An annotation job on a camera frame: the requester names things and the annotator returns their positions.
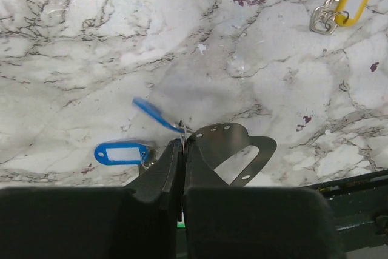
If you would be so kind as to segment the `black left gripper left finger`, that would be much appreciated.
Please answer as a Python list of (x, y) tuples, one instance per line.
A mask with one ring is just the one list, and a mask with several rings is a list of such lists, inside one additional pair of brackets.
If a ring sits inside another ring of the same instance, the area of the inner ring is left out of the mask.
[(1, 190), (2, 258), (175, 258), (182, 145), (125, 186)]

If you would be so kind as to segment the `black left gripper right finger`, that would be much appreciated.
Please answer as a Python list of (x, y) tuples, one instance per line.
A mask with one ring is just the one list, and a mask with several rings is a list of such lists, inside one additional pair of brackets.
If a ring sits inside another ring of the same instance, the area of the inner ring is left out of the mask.
[(326, 199), (316, 190), (233, 187), (190, 143), (183, 196), (189, 258), (345, 258)]

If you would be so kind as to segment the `key with blue tag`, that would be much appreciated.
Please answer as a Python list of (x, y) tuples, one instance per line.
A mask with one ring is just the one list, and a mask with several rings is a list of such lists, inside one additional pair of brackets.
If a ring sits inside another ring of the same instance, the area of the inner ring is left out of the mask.
[(151, 142), (115, 140), (98, 144), (94, 157), (105, 166), (139, 166), (148, 169), (155, 163), (156, 150)]
[(169, 118), (166, 113), (164, 113), (159, 107), (150, 103), (149, 101), (140, 98), (134, 97), (132, 99), (132, 104), (142, 110), (146, 115), (154, 119), (157, 123), (176, 133), (186, 133), (191, 135), (194, 131), (187, 126), (184, 126), (183, 122), (176, 122), (173, 118)]

